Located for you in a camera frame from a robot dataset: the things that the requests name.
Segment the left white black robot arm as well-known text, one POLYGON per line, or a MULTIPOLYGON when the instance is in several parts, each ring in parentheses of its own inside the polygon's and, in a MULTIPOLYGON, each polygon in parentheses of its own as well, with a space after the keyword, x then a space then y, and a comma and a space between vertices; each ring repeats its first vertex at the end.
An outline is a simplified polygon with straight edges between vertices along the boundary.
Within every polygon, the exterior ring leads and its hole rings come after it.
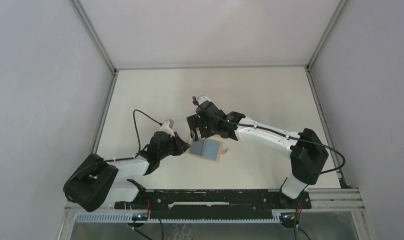
POLYGON ((105 160, 90 154, 63 186, 68 201, 87 212, 115 202, 128 202, 138 209, 145 205, 146 195, 131 183, 133 176, 145 176, 160 167, 161 160, 180 156, 190 148, 177 132, 157 131, 136 156, 105 160))

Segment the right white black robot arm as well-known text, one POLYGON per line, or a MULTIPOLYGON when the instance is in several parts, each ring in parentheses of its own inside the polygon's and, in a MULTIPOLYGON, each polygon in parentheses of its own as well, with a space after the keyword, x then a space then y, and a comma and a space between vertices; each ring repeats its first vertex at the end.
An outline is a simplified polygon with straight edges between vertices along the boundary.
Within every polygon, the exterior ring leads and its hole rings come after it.
POLYGON ((291 173, 278 195, 279 203, 285 208, 292 208, 301 192, 317 183, 329 157, 326 145, 309 128, 302 132, 282 130, 234 111, 217 115, 200 112, 186 120, 195 142, 218 135, 223 139, 260 144, 287 157, 291 162, 291 173))

